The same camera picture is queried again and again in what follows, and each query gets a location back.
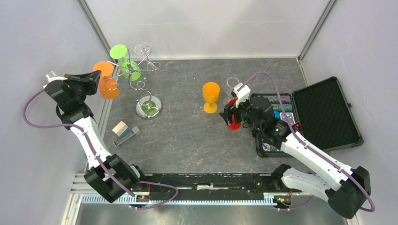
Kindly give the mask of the orange wine glass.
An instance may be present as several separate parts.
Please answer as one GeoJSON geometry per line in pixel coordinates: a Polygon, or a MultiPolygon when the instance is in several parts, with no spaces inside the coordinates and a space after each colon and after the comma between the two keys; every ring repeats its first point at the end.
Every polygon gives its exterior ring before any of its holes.
{"type": "Polygon", "coordinates": [[[100,71],[98,89],[104,99],[115,99],[120,94],[120,89],[112,74],[114,66],[107,61],[100,61],[93,66],[93,71],[100,71]]]}

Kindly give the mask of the red wine glass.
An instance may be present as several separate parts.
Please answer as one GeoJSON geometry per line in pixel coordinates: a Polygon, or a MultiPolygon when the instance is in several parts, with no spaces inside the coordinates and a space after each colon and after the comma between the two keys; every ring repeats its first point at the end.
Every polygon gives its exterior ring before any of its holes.
{"type": "MultiPolygon", "coordinates": [[[[228,104],[233,105],[236,102],[236,99],[231,99],[228,104]]],[[[227,125],[230,130],[238,130],[241,127],[241,123],[236,123],[235,115],[231,116],[231,123],[227,125]]]]}

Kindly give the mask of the yellow wine glass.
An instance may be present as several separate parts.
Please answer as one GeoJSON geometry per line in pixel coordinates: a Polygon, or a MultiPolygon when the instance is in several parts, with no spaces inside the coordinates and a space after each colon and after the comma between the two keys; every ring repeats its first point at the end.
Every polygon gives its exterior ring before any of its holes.
{"type": "Polygon", "coordinates": [[[202,87],[202,94],[205,100],[203,110],[208,114],[215,113],[218,110],[216,101],[219,98],[220,86],[215,82],[207,82],[202,87]]]}

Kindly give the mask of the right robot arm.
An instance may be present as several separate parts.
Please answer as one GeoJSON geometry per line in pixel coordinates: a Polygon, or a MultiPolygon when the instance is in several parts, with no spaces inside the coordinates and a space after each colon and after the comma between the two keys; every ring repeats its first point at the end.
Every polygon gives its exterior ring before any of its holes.
{"type": "Polygon", "coordinates": [[[219,113],[227,125],[246,123],[251,126],[269,145],[306,165],[315,174],[300,172],[289,165],[280,165],[271,178],[276,191],[286,188],[297,189],[316,196],[340,216],[352,219],[359,210],[375,211],[372,202],[370,174],[362,166],[352,168],[306,140],[287,122],[275,117],[267,98],[254,97],[240,102],[238,99],[227,104],[219,113]],[[363,204],[368,201],[370,208],[363,204]]]}

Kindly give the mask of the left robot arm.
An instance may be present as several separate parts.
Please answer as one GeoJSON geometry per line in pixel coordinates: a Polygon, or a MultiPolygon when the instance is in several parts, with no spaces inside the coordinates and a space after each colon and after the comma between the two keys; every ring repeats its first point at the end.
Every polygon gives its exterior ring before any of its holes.
{"type": "Polygon", "coordinates": [[[115,202],[123,194],[134,197],[132,189],[142,191],[147,177],[117,154],[111,154],[100,137],[99,126],[86,97],[97,93],[101,71],[81,75],[57,76],[46,73],[44,92],[56,102],[55,112],[62,126],[79,140],[88,160],[85,181],[105,200],[115,202]]]}

